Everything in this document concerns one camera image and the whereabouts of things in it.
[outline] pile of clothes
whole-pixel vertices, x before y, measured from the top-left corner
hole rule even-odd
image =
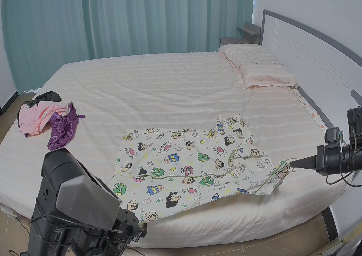
[[[52,124],[49,150],[64,147],[73,139],[79,118],[85,116],[77,115],[72,102],[61,103],[59,94],[53,91],[26,101],[17,115],[18,127],[25,137],[39,134],[48,122]]]

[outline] tile floor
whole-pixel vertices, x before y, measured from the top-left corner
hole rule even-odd
[[[14,101],[5,114],[0,116],[0,144],[14,123],[20,106],[24,101],[31,100],[33,96],[34,93],[23,93]],[[11,255],[8,252],[9,250],[13,250],[18,254],[27,250],[29,219],[21,216],[19,216],[19,219],[25,228],[21,226],[16,218],[0,212],[0,256]],[[265,239],[205,247],[175,249],[137,248],[137,250],[145,256],[307,256],[328,242],[328,233],[323,217],[321,214],[318,214],[301,225]],[[124,253],[124,256],[137,255],[140,256],[139,253],[130,249],[127,249]]]

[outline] purple satin fabric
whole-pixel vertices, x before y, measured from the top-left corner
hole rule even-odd
[[[79,122],[78,118],[85,118],[84,115],[77,116],[73,103],[69,103],[70,112],[67,117],[62,117],[57,112],[54,112],[50,118],[51,138],[48,142],[50,151],[64,147],[68,144],[75,135],[75,130]]]

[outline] bed sheet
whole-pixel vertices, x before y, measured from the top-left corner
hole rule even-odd
[[[218,52],[70,63],[39,94],[47,91],[85,114],[66,148],[105,182],[126,129],[207,129],[219,114],[241,114],[255,145],[276,161],[314,155],[324,143],[324,132],[287,87],[242,90]],[[26,217],[33,213],[49,129],[25,138],[15,122],[0,145],[0,203]],[[328,186],[325,177],[300,169],[269,196],[229,196],[149,223],[146,238],[131,245],[193,247],[267,237],[318,214],[344,189],[343,183]]]

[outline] curtain fold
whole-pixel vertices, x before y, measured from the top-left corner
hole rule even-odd
[[[251,21],[253,0],[2,0],[2,28],[19,92],[63,64],[104,57],[209,52]]]

